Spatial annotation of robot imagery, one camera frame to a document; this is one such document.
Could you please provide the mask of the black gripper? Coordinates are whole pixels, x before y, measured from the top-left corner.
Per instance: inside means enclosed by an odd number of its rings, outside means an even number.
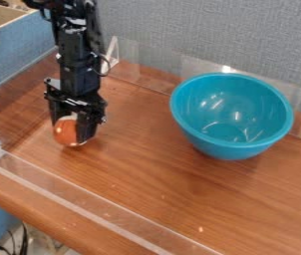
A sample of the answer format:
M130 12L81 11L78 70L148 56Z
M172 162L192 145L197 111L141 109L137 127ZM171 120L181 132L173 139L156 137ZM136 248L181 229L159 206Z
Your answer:
M53 125L60 118L77 113L77 140L78 143L88 142L96 136L98 125L106 121L109 103L100 95L101 79L81 82L84 91L78 95L62 87L61 80L48 78L45 84Z

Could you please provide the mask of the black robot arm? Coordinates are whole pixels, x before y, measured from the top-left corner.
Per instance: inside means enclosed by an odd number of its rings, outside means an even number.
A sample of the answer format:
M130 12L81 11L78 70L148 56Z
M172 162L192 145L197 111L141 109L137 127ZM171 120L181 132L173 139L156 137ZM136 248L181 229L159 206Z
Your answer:
M23 0L53 24L61 79L45 80L56 141L84 145L106 121L108 102L100 94L105 56L98 0Z

